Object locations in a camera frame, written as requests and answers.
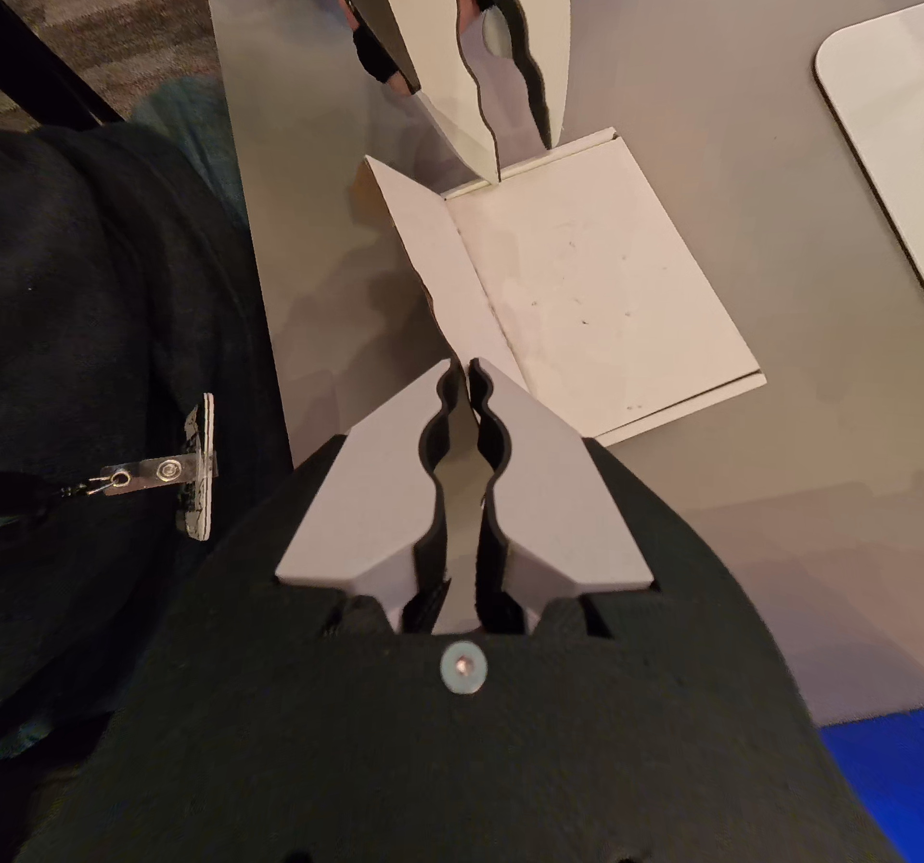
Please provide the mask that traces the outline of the blue plastic bin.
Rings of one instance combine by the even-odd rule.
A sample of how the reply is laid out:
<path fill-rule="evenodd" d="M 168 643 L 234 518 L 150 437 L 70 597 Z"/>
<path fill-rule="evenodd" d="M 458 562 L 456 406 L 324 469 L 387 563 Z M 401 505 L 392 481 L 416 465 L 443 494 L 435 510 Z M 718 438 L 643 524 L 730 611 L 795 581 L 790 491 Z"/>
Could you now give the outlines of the blue plastic bin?
<path fill-rule="evenodd" d="M 909 862 L 923 860 L 923 710 L 820 728 L 841 772 Z"/>

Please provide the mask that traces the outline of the white rounded board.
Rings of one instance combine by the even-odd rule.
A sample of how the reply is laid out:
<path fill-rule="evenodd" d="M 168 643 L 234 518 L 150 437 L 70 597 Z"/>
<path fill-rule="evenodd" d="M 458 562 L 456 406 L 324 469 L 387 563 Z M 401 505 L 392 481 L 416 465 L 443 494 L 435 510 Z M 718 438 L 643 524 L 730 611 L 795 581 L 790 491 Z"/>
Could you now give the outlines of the white rounded board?
<path fill-rule="evenodd" d="M 821 91 L 923 280 L 923 4 L 826 38 L 815 55 Z"/>

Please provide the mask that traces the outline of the ID badge with clip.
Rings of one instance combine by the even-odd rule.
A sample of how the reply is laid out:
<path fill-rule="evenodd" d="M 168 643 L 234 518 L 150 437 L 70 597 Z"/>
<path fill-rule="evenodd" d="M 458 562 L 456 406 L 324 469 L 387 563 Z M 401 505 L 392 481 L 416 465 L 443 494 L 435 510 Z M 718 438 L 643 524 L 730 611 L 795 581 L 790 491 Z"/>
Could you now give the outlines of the ID badge with clip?
<path fill-rule="evenodd" d="M 214 448 L 214 395 L 204 393 L 184 422 L 179 453 L 137 462 L 108 465 L 87 479 L 87 495 L 124 495 L 153 489 L 178 493 L 177 528 L 193 541 L 211 537 L 213 485 L 217 475 Z"/>

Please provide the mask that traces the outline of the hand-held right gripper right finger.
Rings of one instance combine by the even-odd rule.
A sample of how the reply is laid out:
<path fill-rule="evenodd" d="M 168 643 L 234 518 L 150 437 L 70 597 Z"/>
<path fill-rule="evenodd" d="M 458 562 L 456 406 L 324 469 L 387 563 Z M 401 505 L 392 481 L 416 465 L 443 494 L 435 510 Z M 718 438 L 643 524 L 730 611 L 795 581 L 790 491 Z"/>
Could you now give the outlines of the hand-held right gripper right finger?
<path fill-rule="evenodd" d="M 584 438 L 484 358 L 468 365 L 481 508 L 475 607 L 491 634 L 531 632 L 546 607 L 649 589 L 646 563 Z"/>

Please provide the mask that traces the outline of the person's black sweater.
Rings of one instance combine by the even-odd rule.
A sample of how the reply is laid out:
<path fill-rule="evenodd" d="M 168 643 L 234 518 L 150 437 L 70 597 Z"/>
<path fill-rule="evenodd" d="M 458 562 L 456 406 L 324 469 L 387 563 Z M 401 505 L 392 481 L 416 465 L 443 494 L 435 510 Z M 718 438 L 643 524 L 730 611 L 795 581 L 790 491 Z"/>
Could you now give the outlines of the person's black sweater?
<path fill-rule="evenodd" d="M 116 707 L 156 626 L 292 469 L 247 229 L 128 122 L 2 132 L 2 761 Z M 179 491 L 68 497 L 180 452 L 214 397 L 211 536 Z"/>

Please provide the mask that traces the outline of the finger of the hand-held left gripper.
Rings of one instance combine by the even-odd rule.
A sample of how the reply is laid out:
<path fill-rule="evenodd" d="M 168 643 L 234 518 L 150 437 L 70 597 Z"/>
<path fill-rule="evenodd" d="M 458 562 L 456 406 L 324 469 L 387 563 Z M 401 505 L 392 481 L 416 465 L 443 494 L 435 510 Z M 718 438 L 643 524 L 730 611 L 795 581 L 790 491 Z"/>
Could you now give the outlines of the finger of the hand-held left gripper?
<path fill-rule="evenodd" d="M 547 150 L 562 134 L 569 76 L 571 0 L 477 0 L 488 49 L 513 61 Z"/>
<path fill-rule="evenodd" d="M 499 184 L 497 142 L 460 47 L 458 0 L 387 1 L 418 79 L 416 98 L 459 160 Z"/>

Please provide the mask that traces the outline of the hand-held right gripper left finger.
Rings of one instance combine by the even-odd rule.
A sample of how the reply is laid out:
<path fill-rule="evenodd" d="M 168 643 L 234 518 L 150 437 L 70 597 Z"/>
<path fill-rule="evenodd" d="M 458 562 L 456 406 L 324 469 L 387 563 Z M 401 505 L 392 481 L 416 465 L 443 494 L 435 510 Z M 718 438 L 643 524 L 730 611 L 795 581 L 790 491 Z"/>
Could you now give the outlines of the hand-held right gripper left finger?
<path fill-rule="evenodd" d="M 281 583 L 372 598 L 395 631 L 433 633 L 451 582 L 435 469 L 459 379 L 458 361 L 440 361 L 350 429 L 275 569 Z"/>

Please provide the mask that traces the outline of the black metal bar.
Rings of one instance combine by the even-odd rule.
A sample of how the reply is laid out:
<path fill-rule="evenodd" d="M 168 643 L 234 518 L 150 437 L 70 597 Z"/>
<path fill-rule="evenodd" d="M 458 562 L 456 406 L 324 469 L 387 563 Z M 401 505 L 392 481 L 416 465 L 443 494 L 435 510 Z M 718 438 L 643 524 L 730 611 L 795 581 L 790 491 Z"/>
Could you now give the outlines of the black metal bar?
<path fill-rule="evenodd" d="M 1 3 L 1 90 L 43 126 L 86 131 L 123 121 L 4 2 Z"/>

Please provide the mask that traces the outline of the person's teal pants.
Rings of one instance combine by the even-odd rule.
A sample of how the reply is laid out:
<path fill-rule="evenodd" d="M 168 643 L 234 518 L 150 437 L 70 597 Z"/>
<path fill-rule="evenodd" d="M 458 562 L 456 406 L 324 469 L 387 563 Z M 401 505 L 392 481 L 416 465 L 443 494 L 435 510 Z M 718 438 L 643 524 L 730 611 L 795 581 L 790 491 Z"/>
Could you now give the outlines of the person's teal pants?
<path fill-rule="evenodd" d="M 168 80 L 134 105 L 130 120 L 176 145 L 237 226 L 249 231 L 237 149 L 220 78 L 190 75 Z"/>

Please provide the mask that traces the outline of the white cardboard box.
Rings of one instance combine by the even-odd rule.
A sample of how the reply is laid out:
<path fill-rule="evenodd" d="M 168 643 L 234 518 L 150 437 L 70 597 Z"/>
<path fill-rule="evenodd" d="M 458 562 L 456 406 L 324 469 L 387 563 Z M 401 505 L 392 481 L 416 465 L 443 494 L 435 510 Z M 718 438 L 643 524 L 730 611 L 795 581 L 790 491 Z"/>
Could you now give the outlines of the white cardboard box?
<path fill-rule="evenodd" d="M 372 156 L 445 342 L 604 446 L 767 383 L 626 142 L 605 129 L 438 194 Z"/>

